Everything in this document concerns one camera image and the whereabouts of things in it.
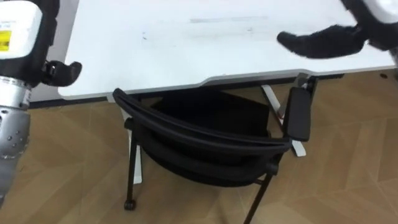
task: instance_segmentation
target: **chair caster wheel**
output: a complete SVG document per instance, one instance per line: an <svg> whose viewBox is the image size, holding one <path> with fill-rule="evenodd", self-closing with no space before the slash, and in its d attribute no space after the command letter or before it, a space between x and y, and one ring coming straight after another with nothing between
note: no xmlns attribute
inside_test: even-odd
<svg viewBox="0 0 398 224"><path fill-rule="evenodd" d="M126 211L134 211L136 209L136 201L135 200L126 200L124 203L124 209Z"/></svg>

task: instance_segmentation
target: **robotic hand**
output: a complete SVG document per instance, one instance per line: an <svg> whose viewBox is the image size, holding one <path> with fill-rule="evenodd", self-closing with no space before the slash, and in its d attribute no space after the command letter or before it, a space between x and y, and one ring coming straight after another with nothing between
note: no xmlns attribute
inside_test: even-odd
<svg viewBox="0 0 398 224"><path fill-rule="evenodd" d="M29 142L31 89L71 85L81 71L46 61L59 8L60 0L0 2L0 208Z"/></svg>
<svg viewBox="0 0 398 224"><path fill-rule="evenodd" d="M331 26L310 35L281 32L277 40L291 52L308 58L335 58L360 52L366 43L389 50L396 63L398 0L341 0L358 24Z"/></svg>

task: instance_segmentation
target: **white table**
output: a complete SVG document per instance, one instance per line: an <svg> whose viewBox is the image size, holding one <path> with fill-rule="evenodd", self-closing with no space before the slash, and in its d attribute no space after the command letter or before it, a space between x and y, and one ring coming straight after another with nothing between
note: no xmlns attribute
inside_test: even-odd
<svg viewBox="0 0 398 224"><path fill-rule="evenodd" d="M340 0L84 0L66 63L83 64L80 78L59 88L66 100L177 90L210 81L332 75L394 68L386 52L309 60L276 41L280 31L307 34L333 24L354 25ZM264 86L275 110L279 102ZM299 156L305 155L295 142ZM141 182L138 160L136 181Z"/></svg>

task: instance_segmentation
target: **sticker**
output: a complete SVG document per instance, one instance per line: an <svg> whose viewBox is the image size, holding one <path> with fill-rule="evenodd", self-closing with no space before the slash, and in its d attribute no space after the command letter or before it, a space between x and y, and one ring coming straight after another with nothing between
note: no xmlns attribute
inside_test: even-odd
<svg viewBox="0 0 398 224"><path fill-rule="evenodd" d="M10 48L11 31L0 31L0 52L7 52Z"/></svg>

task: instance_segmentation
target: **table leg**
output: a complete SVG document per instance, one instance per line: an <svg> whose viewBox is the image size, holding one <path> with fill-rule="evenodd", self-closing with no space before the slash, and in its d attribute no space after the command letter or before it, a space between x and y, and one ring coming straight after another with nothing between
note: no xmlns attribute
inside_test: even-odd
<svg viewBox="0 0 398 224"><path fill-rule="evenodd" d="M285 104L283 103L282 106L280 105L278 99L275 96L274 91L272 91L271 86L269 85L263 85L261 86L262 89L264 90L264 93L266 97L268 98L269 103L272 106L272 109L274 110L275 114L279 117L279 123L280 125L283 124L284 119L283 119L283 114L281 114L281 109L285 108ZM303 144L300 141L293 141L293 150L295 151L296 155L298 157L303 157L306 156L307 153L305 152L305 148Z"/></svg>

